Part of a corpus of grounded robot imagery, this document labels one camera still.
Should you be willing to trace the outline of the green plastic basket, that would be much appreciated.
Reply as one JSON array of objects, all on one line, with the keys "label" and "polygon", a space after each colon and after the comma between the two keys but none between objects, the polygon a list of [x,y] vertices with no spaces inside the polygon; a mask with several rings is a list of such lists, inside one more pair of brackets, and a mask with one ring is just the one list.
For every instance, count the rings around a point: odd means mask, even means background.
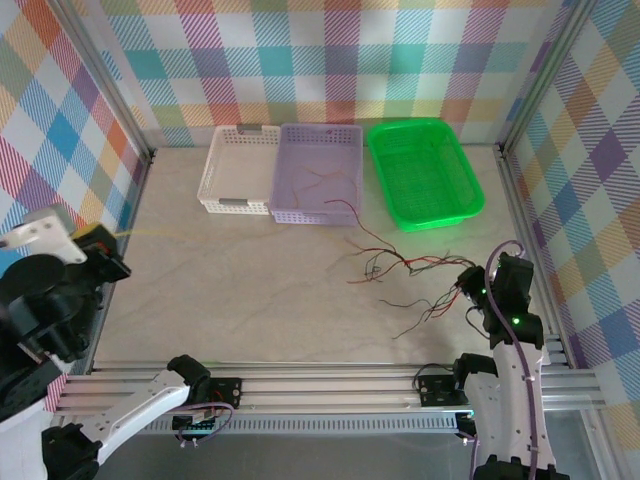
[{"label": "green plastic basket", "polygon": [[485,195],[453,129],[438,118],[377,125],[367,144],[391,218],[404,232],[477,216]]}]

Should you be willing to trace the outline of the white plastic basket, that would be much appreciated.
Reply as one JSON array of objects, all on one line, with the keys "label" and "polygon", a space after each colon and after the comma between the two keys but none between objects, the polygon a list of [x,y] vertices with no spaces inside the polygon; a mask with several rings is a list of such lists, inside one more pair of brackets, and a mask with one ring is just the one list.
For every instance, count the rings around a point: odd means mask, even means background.
[{"label": "white plastic basket", "polygon": [[197,199],[210,214],[270,214],[278,126],[215,128]]}]

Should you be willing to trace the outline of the green controller board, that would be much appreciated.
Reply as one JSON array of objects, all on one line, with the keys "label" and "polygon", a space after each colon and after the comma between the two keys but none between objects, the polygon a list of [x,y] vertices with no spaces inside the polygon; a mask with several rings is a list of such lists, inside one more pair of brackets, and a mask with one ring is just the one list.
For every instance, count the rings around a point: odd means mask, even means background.
[{"label": "green controller board", "polygon": [[179,412],[171,418],[171,428],[181,431],[183,436],[208,435],[222,423],[223,409],[209,408]]}]

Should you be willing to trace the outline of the purple plastic basket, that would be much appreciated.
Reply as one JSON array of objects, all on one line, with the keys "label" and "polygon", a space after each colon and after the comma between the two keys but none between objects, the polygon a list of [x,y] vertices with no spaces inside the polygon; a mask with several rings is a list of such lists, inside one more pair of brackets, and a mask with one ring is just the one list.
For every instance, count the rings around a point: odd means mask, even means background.
[{"label": "purple plastic basket", "polygon": [[355,125],[284,124],[269,209],[279,224],[354,226],[363,181]]}]

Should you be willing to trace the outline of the aluminium frame side rail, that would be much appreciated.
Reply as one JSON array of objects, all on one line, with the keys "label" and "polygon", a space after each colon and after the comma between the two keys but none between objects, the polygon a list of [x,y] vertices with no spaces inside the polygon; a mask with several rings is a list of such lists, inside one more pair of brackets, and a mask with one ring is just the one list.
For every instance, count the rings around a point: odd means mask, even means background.
[{"label": "aluminium frame side rail", "polygon": [[499,144],[493,146],[493,153],[507,198],[516,238],[524,247],[525,257],[534,265],[531,294],[533,308],[541,317],[545,332],[556,338],[563,347],[563,353],[566,357],[565,364],[569,368],[575,368],[575,355],[566,339],[566,332],[561,321],[557,302],[546,277],[542,253],[532,224],[529,221],[524,200],[518,190],[513,168]]},{"label": "aluminium frame side rail", "polygon": [[[144,156],[144,162],[141,170],[141,177],[140,177],[138,191],[136,193],[136,196],[134,197],[131,215],[129,216],[128,223],[126,224],[127,230],[131,230],[135,226],[136,217],[138,215],[141,199],[143,197],[144,190],[148,183],[150,170],[155,163],[157,152],[158,152],[158,149],[155,148],[150,150]],[[96,316],[91,324],[89,348],[86,352],[84,359],[78,362],[78,364],[73,368],[73,372],[76,374],[89,375],[92,371],[94,358],[97,353],[100,337],[104,329],[104,325],[109,312],[109,307],[114,297],[115,289],[116,289],[116,284],[108,284],[103,288],[103,302],[99,310],[96,312]]]}]

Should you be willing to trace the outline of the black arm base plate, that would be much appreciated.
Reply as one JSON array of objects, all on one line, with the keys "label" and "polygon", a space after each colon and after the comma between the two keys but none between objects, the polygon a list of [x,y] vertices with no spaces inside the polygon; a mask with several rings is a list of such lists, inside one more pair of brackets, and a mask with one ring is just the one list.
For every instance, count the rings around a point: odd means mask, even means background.
[{"label": "black arm base plate", "polygon": [[421,375],[417,379],[417,390],[422,407],[462,406],[467,403],[453,375]]},{"label": "black arm base plate", "polygon": [[242,379],[237,377],[213,377],[210,381],[211,400],[231,405],[234,409],[240,406],[243,389]]}]

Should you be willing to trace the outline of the aluminium frame post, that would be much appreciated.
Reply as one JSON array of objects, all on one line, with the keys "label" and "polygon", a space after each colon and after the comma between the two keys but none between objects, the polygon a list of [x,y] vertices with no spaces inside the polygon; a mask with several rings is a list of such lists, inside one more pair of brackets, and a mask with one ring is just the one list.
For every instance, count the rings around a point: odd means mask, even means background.
[{"label": "aluminium frame post", "polygon": [[137,148],[143,163],[145,165],[152,164],[155,148],[153,148],[144,137],[134,115],[129,110],[115,80],[110,74],[102,55],[95,47],[80,16],[76,13],[71,0],[46,0],[46,2],[59,20],[63,30],[70,37],[86,69],[94,79],[99,91],[105,96],[107,103],[112,108],[124,132]]},{"label": "aluminium frame post", "polygon": [[496,149],[505,160],[514,152],[517,143],[524,135],[546,91],[597,3],[598,0],[571,0],[564,21],[556,29],[557,35],[545,49],[541,60],[534,61],[534,64],[539,66],[536,76],[519,108],[515,111],[513,120],[509,123],[509,129],[496,143]]}]

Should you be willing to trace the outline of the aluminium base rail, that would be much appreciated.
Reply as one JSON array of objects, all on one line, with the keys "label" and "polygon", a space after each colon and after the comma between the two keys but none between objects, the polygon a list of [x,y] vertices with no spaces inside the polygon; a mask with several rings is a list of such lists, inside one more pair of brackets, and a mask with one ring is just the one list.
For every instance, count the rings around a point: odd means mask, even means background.
[{"label": "aluminium base rail", "polygon": [[[541,374],[548,411],[605,405],[594,372],[570,368],[556,335],[547,339],[549,362]],[[55,425],[99,414],[133,394],[162,369],[158,361],[96,361],[86,375],[71,375],[54,415]],[[327,362],[210,362],[214,377],[241,379],[245,415],[421,413],[414,364]]]}]

